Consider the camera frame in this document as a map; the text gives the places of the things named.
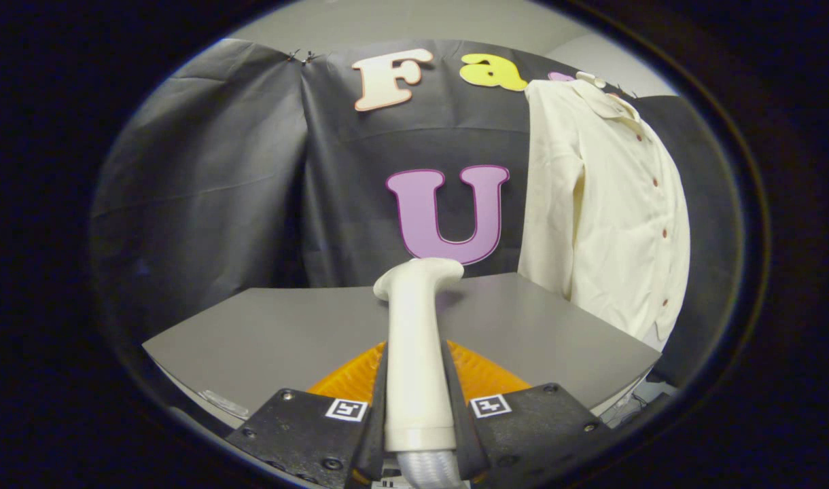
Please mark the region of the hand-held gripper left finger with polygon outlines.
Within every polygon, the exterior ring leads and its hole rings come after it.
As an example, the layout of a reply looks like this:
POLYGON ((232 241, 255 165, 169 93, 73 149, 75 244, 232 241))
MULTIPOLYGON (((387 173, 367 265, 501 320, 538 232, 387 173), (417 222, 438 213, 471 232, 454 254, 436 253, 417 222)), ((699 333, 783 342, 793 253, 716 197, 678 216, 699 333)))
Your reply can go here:
POLYGON ((227 442, 265 465, 325 488, 368 488, 383 476, 384 383, 380 343, 311 392, 282 388, 227 442))

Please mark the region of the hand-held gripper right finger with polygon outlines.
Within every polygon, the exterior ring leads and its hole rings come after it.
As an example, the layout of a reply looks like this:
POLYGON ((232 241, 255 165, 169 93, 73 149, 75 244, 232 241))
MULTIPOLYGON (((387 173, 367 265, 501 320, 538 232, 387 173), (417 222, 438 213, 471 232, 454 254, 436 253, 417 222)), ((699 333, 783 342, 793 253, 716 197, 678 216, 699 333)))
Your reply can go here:
POLYGON ((454 415, 456 462, 471 486, 542 486, 563 481, 606 448, 608 427, 560 384, 466 396, 472 355, 447 341, 442 358, 454 415))

